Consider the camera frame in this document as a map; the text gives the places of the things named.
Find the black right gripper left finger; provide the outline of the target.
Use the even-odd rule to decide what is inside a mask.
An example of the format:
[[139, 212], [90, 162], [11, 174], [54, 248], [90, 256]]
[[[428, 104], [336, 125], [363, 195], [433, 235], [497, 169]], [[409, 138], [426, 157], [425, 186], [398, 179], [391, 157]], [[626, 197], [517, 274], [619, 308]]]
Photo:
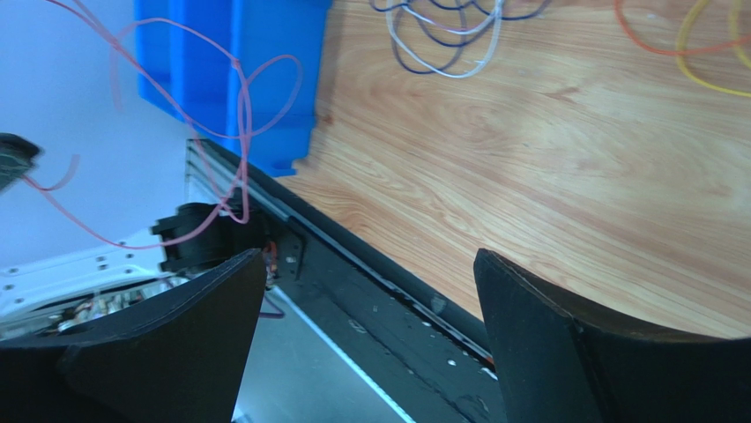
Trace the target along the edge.
[[61, 335], [4, 341], [2, 421], [231, 421], [265, 282], [249, 250]]

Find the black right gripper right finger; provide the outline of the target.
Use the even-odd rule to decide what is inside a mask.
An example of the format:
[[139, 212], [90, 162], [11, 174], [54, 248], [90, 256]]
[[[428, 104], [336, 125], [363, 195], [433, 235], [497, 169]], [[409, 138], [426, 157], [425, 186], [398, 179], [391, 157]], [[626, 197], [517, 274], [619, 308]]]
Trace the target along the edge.
[[508, 421], [749, 421], [748, 338], [646, 322], [488, 249], [473, 270]]

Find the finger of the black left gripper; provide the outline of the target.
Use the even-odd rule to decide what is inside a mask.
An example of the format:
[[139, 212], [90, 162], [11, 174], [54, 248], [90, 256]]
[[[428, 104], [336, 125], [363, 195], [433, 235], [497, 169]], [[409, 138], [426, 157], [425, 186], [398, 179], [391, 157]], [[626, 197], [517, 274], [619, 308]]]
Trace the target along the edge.
[[25, 138], [11, 133], [1, 134], [1, 191], [34, 168], [34, 160], [42, 149]]

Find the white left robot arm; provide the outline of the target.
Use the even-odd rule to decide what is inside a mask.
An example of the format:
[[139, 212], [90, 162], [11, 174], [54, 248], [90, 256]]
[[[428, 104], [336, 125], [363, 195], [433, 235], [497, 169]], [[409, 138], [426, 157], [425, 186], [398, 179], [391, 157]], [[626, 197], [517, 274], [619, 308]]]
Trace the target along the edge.
[[[236, 189], [226, 209], [206, 203], [204, 176], [186, 181], [197, 202], [122, 240], [1, 272], [1, 339], [54, 336], [181, 286], [268, 239], [262, 213]], [[171, 241], [183, 238], [178, 244]]]

